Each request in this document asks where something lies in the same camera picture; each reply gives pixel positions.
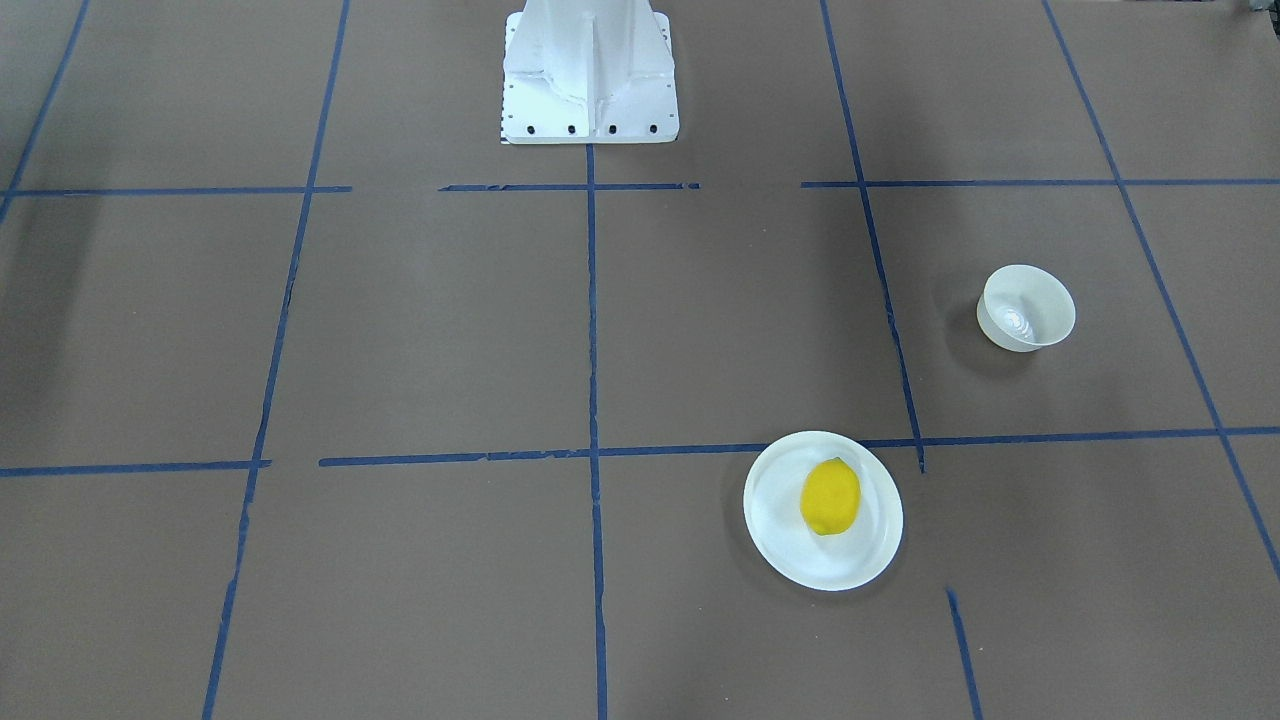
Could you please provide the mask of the yellow lemon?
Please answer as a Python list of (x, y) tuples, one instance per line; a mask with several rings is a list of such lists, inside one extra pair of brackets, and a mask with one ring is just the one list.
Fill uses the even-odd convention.
[(800, 514), (815, 536), (837, 536), (849, 530), (861, 509), (861, 480), (841, 457), (818, 462), (804, 480)]

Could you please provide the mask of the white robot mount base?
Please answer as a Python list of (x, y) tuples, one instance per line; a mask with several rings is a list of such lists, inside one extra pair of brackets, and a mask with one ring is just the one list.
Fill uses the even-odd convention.
[(500, 141), (671, 143), (672, 28), (649, 1), (527, 1), (506, 18)]

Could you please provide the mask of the white bowl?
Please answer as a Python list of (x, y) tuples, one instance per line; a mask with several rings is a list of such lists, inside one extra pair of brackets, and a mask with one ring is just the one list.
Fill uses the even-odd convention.
[(1076, 305), (1068, 287), (1033, 265), (995, 270), (975, 306), (983, 334), (1011, 352), (1034, 352), (1066, 340), (1076, 324)]

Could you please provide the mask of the white round plate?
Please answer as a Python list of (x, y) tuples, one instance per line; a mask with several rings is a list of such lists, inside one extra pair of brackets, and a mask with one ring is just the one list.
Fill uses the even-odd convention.
[[(815, 536), (800, 514), (806, 474), (844, 459), (861, 480), (861, 509), (837, 536)], [(815, 591), (850, 591), (892, 562), (904, 533), (899, 488), (886, 465), (844, 436), (803, 430), (769, 445), (754, 461), (742, 493), (744, 519), (762, 557), (780, 574)]]

